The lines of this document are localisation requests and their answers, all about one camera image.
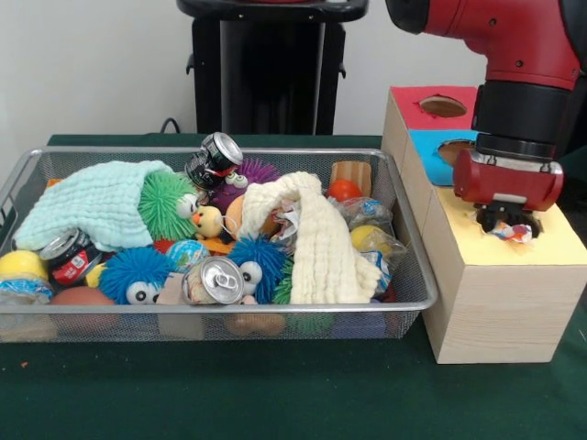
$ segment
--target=mint green towel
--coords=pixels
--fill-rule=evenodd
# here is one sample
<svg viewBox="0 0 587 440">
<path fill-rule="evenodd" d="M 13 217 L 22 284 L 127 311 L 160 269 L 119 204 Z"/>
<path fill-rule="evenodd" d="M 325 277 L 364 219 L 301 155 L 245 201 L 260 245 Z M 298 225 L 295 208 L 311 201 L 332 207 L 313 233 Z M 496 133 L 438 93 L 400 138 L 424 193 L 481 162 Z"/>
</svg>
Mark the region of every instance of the mint green towel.
<svg viewBox="0 0 587 440">
<path fill-rule="evenodd" d="M 15 234 L 19 249 L 38 250 L 68 229 L 80 228 L 100 250 L 153 243 L 138 213 L 145 177 L 172 169 L 160 160 L 112 161 L 79 170 L 51 186 Z"/>
</svg>

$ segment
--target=circular hole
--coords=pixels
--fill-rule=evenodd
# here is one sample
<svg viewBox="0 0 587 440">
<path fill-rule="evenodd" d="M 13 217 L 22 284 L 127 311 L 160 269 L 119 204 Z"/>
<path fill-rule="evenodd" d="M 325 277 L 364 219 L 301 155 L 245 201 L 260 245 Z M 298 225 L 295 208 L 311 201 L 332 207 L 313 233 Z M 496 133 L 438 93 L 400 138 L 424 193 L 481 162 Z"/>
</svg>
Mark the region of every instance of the circular hole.
<svg viewBox="0 0 587 440">
<path fill-rule="evenodd" d="M 438 154 L 452 168 L 455 168 L 457 157 L 464 149 L 474 149 L 475 142 L 467 139 L 455 139 L 444 142 L 438 147 Z"/>
<path fill-rule="evenodd" d="M 467 107 L 448 96 L 430 96 L 420 101 L 420 108 L 429 115 L 438 117 L 459 117 L 467 114 Z"/>
</svg>

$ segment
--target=white wall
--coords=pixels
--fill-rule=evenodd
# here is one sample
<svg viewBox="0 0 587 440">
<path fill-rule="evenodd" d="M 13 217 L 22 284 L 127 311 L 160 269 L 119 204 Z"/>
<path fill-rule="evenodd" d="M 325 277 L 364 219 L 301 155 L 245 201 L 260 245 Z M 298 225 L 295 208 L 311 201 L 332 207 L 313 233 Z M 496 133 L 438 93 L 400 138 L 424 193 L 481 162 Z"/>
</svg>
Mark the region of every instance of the white wall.
<svg viewBox="0 0 587 440">
<path fill-rule="evenodd" d="M 190 26 L 174 0 L 0 0 L 0 182 L 53 133 L 194 130 Z M 346 29 L 339 134 L 380 134 L 390 84 L 482 80 L 482 57 L 396 29 L 383 0 Z"/>
</svg>

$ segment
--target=green tablecloth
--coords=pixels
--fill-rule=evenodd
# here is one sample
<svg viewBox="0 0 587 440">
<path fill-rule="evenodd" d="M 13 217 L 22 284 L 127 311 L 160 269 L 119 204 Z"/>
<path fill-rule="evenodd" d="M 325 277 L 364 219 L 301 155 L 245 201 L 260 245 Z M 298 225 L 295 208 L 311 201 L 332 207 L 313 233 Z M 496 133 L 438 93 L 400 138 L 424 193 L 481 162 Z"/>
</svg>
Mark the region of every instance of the green tablecloth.
<svg viewBox="0 0 587 440">
<path fill-rule="evenodd" d="M 59 136 L 50 144 L 196 140 Z M 238 141 L 380 143 L 377 137 Z M 3 345 L 0 439 L 585 439 L 584 336 L 587 313 L 579 308 L 553 362 L 502 366 L 437 365 L 421 320 L 401 341 Z"/>
</svg>

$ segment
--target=metal basket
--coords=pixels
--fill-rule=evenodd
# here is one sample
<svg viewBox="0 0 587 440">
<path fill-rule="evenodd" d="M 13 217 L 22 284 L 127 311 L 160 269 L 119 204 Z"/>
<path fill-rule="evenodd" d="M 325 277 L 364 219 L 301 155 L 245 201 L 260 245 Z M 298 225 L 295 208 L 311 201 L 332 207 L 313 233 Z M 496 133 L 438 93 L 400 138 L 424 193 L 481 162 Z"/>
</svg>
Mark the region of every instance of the metal basket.
<svg viewBox="0 0 587 440">
<path fill-rule="evenodd" d="M 65 178 L 110 160 L 162 160 L 181 171 L 193 148 L 44 148 L 25 154 L 0 191 L 4 224 L 0 255 L 43 194 L 49 179 Z M 0 340 L 98 342 L 234 339 L 401 338 L 437 298 L 437 284 L 393 159 L 375 149 L 244 148 L 281 173 L 308 171 L 327 186 L 334 162 L 360 160 L 372 169 L 372 197 L 393 212 L 393 230 L 408 253 L 395 270 L 398 302 L 333 305 L 0 306 Z M 235 331 L 248 323 L 248 331 Z"/>
</svg>

